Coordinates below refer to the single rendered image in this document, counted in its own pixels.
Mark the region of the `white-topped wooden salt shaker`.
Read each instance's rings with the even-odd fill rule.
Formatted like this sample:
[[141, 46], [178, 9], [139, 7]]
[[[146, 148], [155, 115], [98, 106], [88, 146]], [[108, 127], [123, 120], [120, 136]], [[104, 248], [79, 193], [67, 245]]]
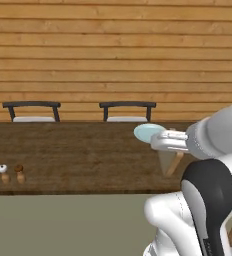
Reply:
[[6, 164], [1, 164], [0, 165], [0, 174], [1, 174], [2, 182], [4, 184], [8, 184], [10, 182], [10, 176], [7, 173], [7, 171], [8, 171], [7, 165]]

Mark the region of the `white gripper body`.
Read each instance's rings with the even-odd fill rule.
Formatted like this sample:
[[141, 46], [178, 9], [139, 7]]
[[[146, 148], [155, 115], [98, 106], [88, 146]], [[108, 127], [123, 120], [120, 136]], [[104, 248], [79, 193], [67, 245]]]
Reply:
[[187, 152], [186, 141], [188, 136], [185, 132], [164, 130], [151, 137], [151, 148], [161, 151]]

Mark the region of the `grey counter with wooden top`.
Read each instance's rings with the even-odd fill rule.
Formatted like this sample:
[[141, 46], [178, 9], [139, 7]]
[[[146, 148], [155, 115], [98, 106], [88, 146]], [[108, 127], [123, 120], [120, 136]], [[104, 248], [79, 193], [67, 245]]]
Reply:
[[[150, 196], [179, 188], [132, 123], [0, 123], [0, 256], [141, 256]], [[25, 183], [14, 167], [22, 165]]]

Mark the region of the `pale wedge-shaped wooden block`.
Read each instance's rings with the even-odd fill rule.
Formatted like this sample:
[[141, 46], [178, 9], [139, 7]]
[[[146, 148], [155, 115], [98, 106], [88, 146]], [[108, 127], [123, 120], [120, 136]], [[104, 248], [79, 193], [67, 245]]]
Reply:
[[170, 177], [174, 174], [183, 156], [183, 152], [158, 152], [161, 171], [165, 177]]

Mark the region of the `light blue plate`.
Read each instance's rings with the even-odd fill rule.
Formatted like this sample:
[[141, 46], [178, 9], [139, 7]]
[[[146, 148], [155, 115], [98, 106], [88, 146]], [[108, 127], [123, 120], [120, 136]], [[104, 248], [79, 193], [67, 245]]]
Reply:
[[150, 143], [151, 137], [154, 134], [163, 132], [165, 128], [158, 124], [152, 124], [152, 123], [144, 123], [140, 124], [135, 127], [134, 129], [134, 135], [135, 137], [144, 142], [144, 143]]

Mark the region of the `black chair with white seat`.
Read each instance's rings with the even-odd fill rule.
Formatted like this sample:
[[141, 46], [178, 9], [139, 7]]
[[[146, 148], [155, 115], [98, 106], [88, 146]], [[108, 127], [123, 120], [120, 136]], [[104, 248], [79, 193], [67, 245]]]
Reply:
[[[151, 121], [151, 109], [156, 108], [155, 102], [144, 101], [113, 101], [113, 102], [100, 102], [99, 107], [104, 109], [103, 121], [105, 122], [150, 122]], [[110, 107], [145, 107], [145, 117], [110, 117]]]
[[[61, 107], [60, 102], [52, 101], [13, 101], [3, 102], [3, 108], [7, 108], [10, 114], [11, 121], [14, 123], [28, 123], [28, 122], [59, 122], [58, 109]], [[42, 116], [22, 116], [17, 117], [14, 109], [17, 107], [50, 107], [53, 111], [53, 117], [42, 117]]]

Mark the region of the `brown-topped wooden pepper shaker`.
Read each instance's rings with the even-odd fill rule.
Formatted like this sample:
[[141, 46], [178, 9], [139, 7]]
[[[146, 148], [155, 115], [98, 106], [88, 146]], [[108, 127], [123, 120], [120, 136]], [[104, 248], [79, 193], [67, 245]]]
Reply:
[[24, 171], [23, 171], [23, 166], [22, 165], [16, 165], [14, 167], [14, 171], [16, 173], [16, 178], [17, 178], [17, 181], [20, 183], [20, 184], [24, 184], [25, 183], [25, 174], [24, 174]]

